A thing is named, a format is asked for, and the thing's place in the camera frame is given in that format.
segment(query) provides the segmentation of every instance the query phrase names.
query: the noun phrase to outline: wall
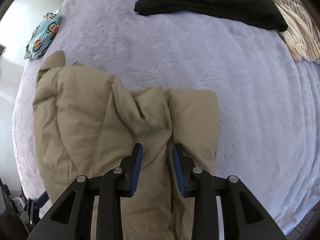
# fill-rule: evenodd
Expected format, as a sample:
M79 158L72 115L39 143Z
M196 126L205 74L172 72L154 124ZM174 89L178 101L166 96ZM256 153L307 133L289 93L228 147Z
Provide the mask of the wall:
M7 47L0 59L0 176L12 195L21 190L13 152L12 113L25 65L24 50L34 28L47 12L64 0L15 0L0 22L0 43Z
M34 28L47 12L55 12L64 0L15 0L0 22L0 44L7 47L4 57L25 65L25 47Z

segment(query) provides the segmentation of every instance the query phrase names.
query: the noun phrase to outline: bed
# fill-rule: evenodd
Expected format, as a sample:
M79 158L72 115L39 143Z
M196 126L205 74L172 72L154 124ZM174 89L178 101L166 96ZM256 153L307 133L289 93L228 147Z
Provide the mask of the bed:
M216 176L238 176L287 234L319 201L320 67L294 63L276 31L191 12L139 16L137 0L65 0L43 58L28 60L12 136L26 197L44 186L34 159L33 110L41 61L117 75L129 90L209 89L218 96Z

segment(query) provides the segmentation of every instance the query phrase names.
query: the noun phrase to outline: beige striped towel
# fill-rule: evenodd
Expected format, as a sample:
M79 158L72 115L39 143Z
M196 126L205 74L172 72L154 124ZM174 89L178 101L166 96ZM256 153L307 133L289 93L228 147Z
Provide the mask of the beige striped towel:
M320 64L320 32L300 0L273 0L288 29L279 33L295 61Z

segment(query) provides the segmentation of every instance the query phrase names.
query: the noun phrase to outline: blue monkey print pillow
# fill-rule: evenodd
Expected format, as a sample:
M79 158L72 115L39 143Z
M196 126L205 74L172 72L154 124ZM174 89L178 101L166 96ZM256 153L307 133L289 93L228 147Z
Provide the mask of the blue monkey print pillow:
M47 51L59 30L60 21L61 16L51 12L42 17L40 24L33 31L31 39L26 46L24 59L40 57Z

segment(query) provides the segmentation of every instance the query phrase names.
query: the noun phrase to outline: silver rivet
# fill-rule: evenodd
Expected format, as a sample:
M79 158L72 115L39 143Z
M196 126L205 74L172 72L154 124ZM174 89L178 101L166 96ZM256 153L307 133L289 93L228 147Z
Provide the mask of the silver rivet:
M199 173L201 173L201 172L202 172L202 169L201 169L201 168L199 168L199 167L194 167L194 168L192 169L192 171L193 171L194 173L199 174Z
M86 180L85 176L81 175L77 178L78 182L84 182Z
M238 182L238 178L236 176L230 176L229 177L229 180L232 182L232 183L237 183Z
M123 169L120 167L116 167L113 169L113 173L115 173L115 174L120 174L122 171L123 171Z

